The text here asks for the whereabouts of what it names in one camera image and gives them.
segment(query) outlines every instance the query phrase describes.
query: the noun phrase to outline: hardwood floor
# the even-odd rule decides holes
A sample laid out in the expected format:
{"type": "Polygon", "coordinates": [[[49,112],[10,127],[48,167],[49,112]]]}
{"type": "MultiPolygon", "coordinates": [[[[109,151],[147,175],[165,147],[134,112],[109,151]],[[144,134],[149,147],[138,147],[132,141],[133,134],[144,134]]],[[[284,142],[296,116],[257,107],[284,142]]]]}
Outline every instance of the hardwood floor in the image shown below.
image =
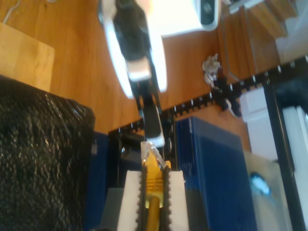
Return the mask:
{"type": "MultiPolygon", "coordinates": [[[[0,1],[1,19],[14,4],[0,1]]],[[[116,78],[96,11],[97,0],[21,0],[7,25],[55,49],[51,93],[92,108],[95,130],[107,133],[139,115],[135,101],[126,98],[116,78]]],[[[162,108],[209,92],[201,65],[207,56],[220,53],[217,31],[166,38],[163,43],[168,89],[159,95],[162,108]]],[[[234,120],[227,112],[216,119],[215,107],[206,112],[205,120],[211,117],[211,123],[224,124],[225,129],[248,140],[242,120],[234,120]]]]}

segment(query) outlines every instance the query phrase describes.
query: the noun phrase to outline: wooden board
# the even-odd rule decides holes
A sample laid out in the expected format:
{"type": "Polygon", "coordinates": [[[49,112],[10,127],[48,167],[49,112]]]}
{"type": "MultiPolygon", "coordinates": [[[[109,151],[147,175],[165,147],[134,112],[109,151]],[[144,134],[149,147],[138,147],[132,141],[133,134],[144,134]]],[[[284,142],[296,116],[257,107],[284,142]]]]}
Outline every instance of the wooden board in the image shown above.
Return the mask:
{"type": "Polygon", "coordinates": [[[288,32],[284,22],[280,22],[276,16],[271,12],[266,3],[261,2],[258,5],[249,9],[258,21],[266,28],[266,30],[278,39],[280,37],[288,36],[288,32]]]}
{"type": "Polygon", "coordinates": [[[50,91],[54,49],[0,23],[0,74],[50,91]]]}

